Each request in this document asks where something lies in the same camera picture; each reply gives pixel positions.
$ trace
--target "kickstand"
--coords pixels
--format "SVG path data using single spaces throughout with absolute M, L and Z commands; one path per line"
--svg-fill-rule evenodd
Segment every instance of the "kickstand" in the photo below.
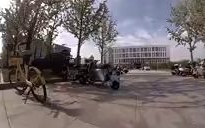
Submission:
M 29 95 L 30 95 L 30 91 L 31 91 L 31 88 L 30 88 L 30 90 L 29 90 L 28 93 L 27 93 L 27 96 L 26 96 L 26 99 L 25 99 L 25 101 L 24 101 L 24 104 L 27 103 L 27 99 L 28 99 L 28 97 L 29 97 Z

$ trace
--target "bicycle seat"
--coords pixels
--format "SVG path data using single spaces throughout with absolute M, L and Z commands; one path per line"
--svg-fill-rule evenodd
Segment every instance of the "bicycle seat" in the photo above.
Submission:
M 31 52 L 31 50 L 23 50 L 20 52 L 20 55 L 21 56 L 31 56 L 32 52 Z

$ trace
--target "white building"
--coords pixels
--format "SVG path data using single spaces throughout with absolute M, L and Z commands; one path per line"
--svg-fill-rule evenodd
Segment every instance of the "white building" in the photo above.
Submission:
M 131 65 L 134 63 L 167 63 L 170 61 L 168 45 L 141 45 L 112 47 L 104 56 L 104 63 Z

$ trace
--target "bicycle frame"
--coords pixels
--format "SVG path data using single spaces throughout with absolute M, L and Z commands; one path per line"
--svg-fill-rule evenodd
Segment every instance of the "bicycle frame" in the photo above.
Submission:
M 18 71 L 20 72 L 21 74 L 21 78 L 22 79 L 25 79 L 25 82 L 28 86 L 32 87 L 33 84 L 28 81 L 27 77 L 28 77 L 28 65 L 24 64 L 24 71 L 22 70 L 21 68 L 21 63 L 18 59 L 15 59 L 16 60 L 16 74 L 15 74 L 15 79 L 17 79 L 17 74 L 18 74 Z

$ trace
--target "sidewalk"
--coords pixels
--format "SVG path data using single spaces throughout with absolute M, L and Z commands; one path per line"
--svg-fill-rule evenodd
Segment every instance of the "sidewalk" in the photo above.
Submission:
M 14 90 L 0 91 L 0 128 L 96 128 L 65 113 L 22 97 Z

